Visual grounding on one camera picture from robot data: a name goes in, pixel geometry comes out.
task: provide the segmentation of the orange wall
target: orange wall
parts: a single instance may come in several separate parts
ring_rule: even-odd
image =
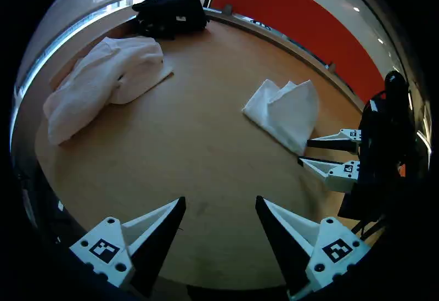
[[[260,21],[303,45],[326,63],[362,101],[384,89],[380,72],[358,40],[322,6],[312,0],[212,0],[233,12]]]

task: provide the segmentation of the round table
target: round table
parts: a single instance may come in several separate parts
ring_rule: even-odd
[[[233,27],[212,21],[199,34],[159,42],[174,74],[149,92],[105,107],[61,146],[48,143],[43,119],[35,149],[47,180],[87,230],[107,216],[125,222],[185,196],[164,278],[229,289],[284,283],[256,196],[320,221],[337,214],[343,195],[305,172],[241,109],[265,79],[281,87],[311,79],[320,99],[312,137],[355,129],[360,112],[311,67]],[[354,158],[325,149],[305,155]]]

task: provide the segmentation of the black backpack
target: black backpack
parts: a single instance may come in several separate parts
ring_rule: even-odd
[[[207,18],[200,0],[145,0],[132,7],[138,33],[152,38],[174,38],[175,34],[201,31]]]

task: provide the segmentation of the folded white cloth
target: folded white cloth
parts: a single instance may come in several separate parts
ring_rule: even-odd
[[[319,100],[311,80],[282,89],[267,79],[250,98],[243,113],[284,147],[303,155],[317,121]]]
[[[89,124],[108,103],[125,104],[172,72],[152,38],[104,38],[61,82],[43,106],[48,138],[60,144]]]

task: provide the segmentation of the ceiling light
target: ceiling light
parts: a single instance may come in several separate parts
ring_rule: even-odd
[[[410,92],[408,92],[408,105],[410,106],[410,110],[413,111],[412,93]]]

